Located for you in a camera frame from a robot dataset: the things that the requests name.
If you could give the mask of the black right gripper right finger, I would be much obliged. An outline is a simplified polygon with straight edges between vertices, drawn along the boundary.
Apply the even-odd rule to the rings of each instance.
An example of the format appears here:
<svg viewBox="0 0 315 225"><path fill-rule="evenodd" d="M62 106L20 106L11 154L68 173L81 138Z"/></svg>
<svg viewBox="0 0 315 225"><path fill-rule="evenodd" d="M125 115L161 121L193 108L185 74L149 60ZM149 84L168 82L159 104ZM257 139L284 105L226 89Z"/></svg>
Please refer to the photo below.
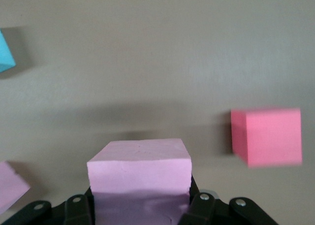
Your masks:
<svg viewBox="0 0 315 225"><path fill-rule="evenodd" d="M228 204L210 193L201 192L191 179L188 210L180 225L277 225L258 204L246 197L235 197Z"/></svg>

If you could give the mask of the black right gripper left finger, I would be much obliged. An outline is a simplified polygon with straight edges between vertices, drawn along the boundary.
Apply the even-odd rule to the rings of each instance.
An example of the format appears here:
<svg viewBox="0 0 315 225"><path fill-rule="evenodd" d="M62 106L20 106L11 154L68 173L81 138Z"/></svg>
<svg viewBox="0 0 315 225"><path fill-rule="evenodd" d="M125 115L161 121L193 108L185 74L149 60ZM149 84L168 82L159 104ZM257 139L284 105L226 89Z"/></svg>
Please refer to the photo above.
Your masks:
<svg viewBox="0 0 315 225"><path fill-rule="evenodd" d="M94 225L95 206L91 189L58 206L49 201L31 202L3 222L4 225Z"/></svg>

